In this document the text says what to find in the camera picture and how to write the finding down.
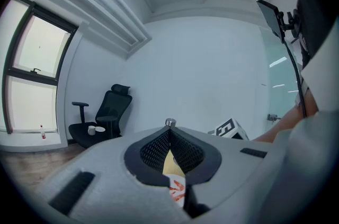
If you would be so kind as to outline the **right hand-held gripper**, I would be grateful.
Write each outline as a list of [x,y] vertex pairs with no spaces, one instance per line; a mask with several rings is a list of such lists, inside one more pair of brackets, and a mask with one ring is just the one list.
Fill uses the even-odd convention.
[[228,119],[226,122],[217,126],[214,130],[209,131],[208,134],[223,138],[249,140],[244,129],[234,118]]

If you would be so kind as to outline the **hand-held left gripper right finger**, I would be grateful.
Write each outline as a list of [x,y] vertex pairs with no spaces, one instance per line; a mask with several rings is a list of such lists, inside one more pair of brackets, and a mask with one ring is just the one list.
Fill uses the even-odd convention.
[[185,171],[184,208],[171,224],[264,224],[260,213],[283,162],[288,135],[273,143],[229,139],[187,128],[169,130]]

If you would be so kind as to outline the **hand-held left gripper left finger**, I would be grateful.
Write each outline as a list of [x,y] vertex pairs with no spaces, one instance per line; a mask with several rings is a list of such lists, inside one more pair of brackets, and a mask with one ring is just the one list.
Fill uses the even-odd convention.
[[183,224],[190,216],[167,187],[140,183],[126,168],[124,153],[159,128],[126,134],[92,146],[54,172],[37,188],[50,202],[78,172],[95,175],[69,216],[85,224]]

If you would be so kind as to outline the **white plate with food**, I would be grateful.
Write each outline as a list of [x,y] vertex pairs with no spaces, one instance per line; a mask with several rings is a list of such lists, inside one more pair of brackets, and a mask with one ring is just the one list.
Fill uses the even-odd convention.
[[170,182],[170,186],[171,186],[171,180],[180,180],[180,181],[185,181],[185,178],[184,177],[181,177],[179,175],[175,175],[175,174],[167,174],[167,177],[169,178],[169,182]]

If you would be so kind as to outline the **person's right forearm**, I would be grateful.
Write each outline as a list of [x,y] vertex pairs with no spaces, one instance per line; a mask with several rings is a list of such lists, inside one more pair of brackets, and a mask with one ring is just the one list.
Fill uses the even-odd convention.
[[[318,112],[317,104],[310,89],[307,89],[304,95],[304,102],[307,117],[311,117]],[[275,126],[273,126],[265,134],[254,139],[254,141],[272,143],[280,131],[293,129],[303,118],[304,116],[302,113],[301,104],[295,105],[279,120]]]

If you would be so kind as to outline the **frosted glass partition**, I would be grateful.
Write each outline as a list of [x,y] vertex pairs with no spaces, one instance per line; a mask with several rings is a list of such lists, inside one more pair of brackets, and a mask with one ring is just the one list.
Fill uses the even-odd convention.
[[[293,64],[280,39],[272,31],[260,28],[266,60],[268,65],[268,114],[277,114],[282,118],[294,105],[298,95],[297,79]],[[279,120],[268,121],[266,131],[270,130]]]

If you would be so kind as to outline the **black office chair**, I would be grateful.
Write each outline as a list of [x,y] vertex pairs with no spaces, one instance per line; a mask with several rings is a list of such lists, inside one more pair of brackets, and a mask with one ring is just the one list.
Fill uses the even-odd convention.
[[[89,148],[100,142],[120,137],[120,119],[132,102],[129,89],[129,86],[112,85],[111,89],[105,93],[94,122],[85,121],[84,108],[88,107],[87,103],[72,102],[73,106],[79,107],[81,117],[81,123],[71,124],[68,127],[73,140],[83,148]],[[96,132],[94,136],[90,136],[87,133],[88,126],[104,127],[105,132]]]

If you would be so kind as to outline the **black chest-mounted phone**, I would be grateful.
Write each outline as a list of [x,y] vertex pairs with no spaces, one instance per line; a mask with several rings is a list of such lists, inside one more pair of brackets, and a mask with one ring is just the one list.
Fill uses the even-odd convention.
[[278,8],[264,0],[256,1],[263,16],[267,22],[267,25],[272,30],[273,34],[277,36],[281,43],[285,43],[285,23],[283,20],[283,12],[280,12]]

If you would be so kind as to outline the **black-framed window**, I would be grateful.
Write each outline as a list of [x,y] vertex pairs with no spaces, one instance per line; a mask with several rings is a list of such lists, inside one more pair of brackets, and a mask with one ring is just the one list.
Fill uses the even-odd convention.
[[10,0],[0,17],[1,78],[7,134],[57,132],[57,90],[68,47],[78,30],[30,0]]

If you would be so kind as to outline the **black phone mount clamp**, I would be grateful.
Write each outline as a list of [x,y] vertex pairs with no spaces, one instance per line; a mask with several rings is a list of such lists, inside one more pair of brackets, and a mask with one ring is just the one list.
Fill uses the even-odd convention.
[[294,9],[293,13],[287,12],[287,16],[288,23],[285,23],[283,19],[284,13],[281,11],[278,13],[277,19],[279,21],[279,27],[283,32],[291,31],[293,36],[291,43],[294,43],[299,38],[301,32],[300,14],[297,9]]

